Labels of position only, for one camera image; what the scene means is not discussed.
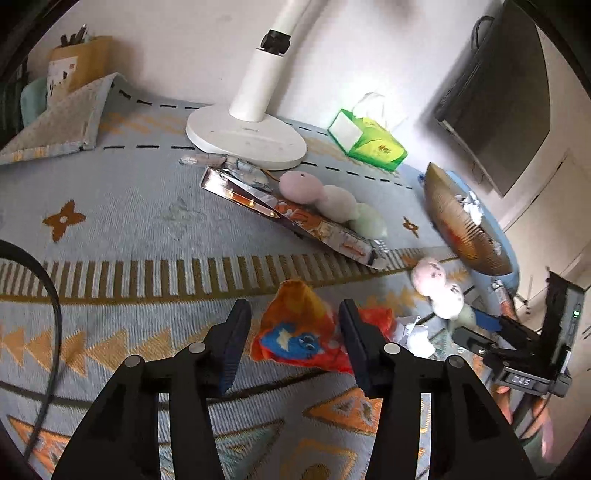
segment brown flower pattern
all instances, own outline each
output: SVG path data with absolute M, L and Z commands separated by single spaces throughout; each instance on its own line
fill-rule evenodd
M 43 223 L 53 229 L 51 237 L 54 243 L 60 241 L 69 226 L 86 220 L 86 215 L 74 211 L 75 207 L 74 200 L 70 200 L 61 208 L 60 213 L 51 215 L 43 220 Z

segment pen holder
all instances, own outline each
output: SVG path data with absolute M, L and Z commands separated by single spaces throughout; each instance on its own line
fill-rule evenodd
M 47 69 L 47 108 L 78 88 L 106 75 L 113 37 L 95 37 L 89 42 L 55 48 Z

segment green tissue box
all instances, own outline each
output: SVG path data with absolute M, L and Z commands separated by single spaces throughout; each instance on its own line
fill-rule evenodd
M 371 118 L 357 118 L 342 109 L 329 127 L 341 149 L 356 160 L 394 171 L 407 157 L 404 147 Z

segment television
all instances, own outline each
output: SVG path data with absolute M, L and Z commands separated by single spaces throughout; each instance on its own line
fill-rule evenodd
M 435 117 L 505 196 L 550 132 L 540 36 L 514 1 L 505 1 Z

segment metal screw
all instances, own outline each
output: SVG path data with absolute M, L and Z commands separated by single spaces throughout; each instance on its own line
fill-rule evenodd
M 189 345 L 189 352 L 191 353 L 202 353 L 205 351 L 205 343 L 195 342 Z
M 465 363 L 466 363 L 466 362 L 464 361 L 464 359 L 463 359 L 461 356 L 459 356 L 459 355 L 452 355 L 452 356 L 449 358 L 449 364 L 450 364 L 452 367 L 456 367 L 456 368 L 462 368 L 462 367 L 464 366 L 464 364 L 465 364 Z
M 125 359 L 125 366 L 129 367 L 129 368 L 133 368 L 133 367 L 139 365 L 140 360 L 141 360 L 141 357 L 139 355 L 130 355 L 129 357 L 127 357 Z
M 400 353 L 400 345 L 397 343 L 386 343 L 384 345 L 384 352 L 390 355 L 398 355 Z

